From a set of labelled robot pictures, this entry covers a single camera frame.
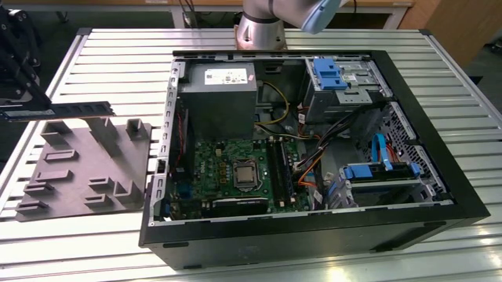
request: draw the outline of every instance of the blue plastic clip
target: blue plastic clip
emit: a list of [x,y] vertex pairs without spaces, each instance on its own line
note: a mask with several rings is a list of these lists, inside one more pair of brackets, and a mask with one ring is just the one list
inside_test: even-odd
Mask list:
[[322,90],[346,90],[348,83],[340,73],[342,72],[333,59],[314,59],[314,71],[320,78]]
[[415,176],[419,177],[421,175],[421,166],[417,163],[411,163],[411,168]]
[[353,173],[353,170],[350,167],[345,168],[344,169],[344,173],[345,173],[345,178],[348,179],[353,179],[354,178],[354,173]]
[[382,157],[382,162],[388,170],[393,170],[392,161],[389,160],[388,147],[385,145],[384,134],[377,133],[372,141],[372,159],[373,162],[378,162],[378,151]]
[[350,166],[350,168],[356,178],[374,177],[370,166],[368,164],[358,164],[357,166]]
[[333,184],[332,184],[332,187],[330,187],[330,190],[329,190],[329,197],[332,196],[336,189],[337,189],[337,181],[333,181]]

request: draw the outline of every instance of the blue connector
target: blue connector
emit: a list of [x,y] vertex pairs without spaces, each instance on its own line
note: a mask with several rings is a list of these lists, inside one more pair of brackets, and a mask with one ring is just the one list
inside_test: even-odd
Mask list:
[[417,163],[411,163],[411,168],[415,176],[419,177],[421,175],[421,166]]
[[342,70],[333,59],[314,59],[314,71],[321,81],[322,90],[346,90],[348,83],[341,77]]
[[332,184],[332,187],[330,187],[330,190],[329,190],[329,197],[332,196],[336,189],[337,189],[337,181],[333,181],[333,184]]
[[344,173],[348,179],[374,177],[370,166],[368,164],[349,166],[344,169]]

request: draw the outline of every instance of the green motherboard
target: green motherboard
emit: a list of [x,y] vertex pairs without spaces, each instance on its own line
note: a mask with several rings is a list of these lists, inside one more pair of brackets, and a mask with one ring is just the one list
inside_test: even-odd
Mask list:
[[[289,165],[300,160],[296,140],[284,143],[288,154]],[[192,198],[202,202],[212,199],[230,197],[262,197],[269,199],[268,213],[284,213],[309,210],[306,193],[296,193],[294,201],[278,205],[274,199],[274,186],[269,166],[269,155],[266,140],[229,140],[221,142],[198,142],[196,146],[196,177],[192,184]],[[241,176],[236,175],[245,164]],[[257,185],[250,189],[241,189],[241,180],[252,180],[246,166],[253,169],[254,176],[258,176]]]

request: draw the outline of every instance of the aluminum table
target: aluminum table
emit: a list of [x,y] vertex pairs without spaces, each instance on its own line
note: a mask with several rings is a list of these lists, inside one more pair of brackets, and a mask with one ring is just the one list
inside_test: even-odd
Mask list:
[[[157,128],[174,50],[234,49],[232,29],[95,29],[78,35],[49,89],[55,102],[109,100],[114,124]],[[404,251],[176,272],[138,247],[142,212],[19,223],[14,208],[45,140],[31,122],[0,175],[0,280],[501,281],[502,117],[433,36],[419,31],[286,32],[290,49],[384,49],[488,205],[492,217]],[[85,126],[81,120],[71,127]],[[154,158],[149,171],[156,169]]]

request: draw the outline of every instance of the sticker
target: sticker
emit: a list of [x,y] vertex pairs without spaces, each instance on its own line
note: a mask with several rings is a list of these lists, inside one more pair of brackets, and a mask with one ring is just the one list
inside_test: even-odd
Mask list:
[[205,72],[206,85],[248,84],[246,69],[209,69]]
[[316,200],[320,202],[320,203],[322,203],[322,194],[316,190],[316,192],[314,192],[314,198],[316,198]]
[[39,111],[31,111],[31,110],[17,110],[14,112],[6,112],[7,116],[49,116],[54,115],[55,112],[53,110],[39,110]]
[[395,6],[412,6],[412,3],[409,3],[409,2],[395,2],[393,5]]
[[306,115],[302,113],[298,114],[298,122],[304,125],[306,124]]
[[168,4],[168,0],[145,0],[148,4]]
[[344,80],[357,80],[356,75],[345,75]]

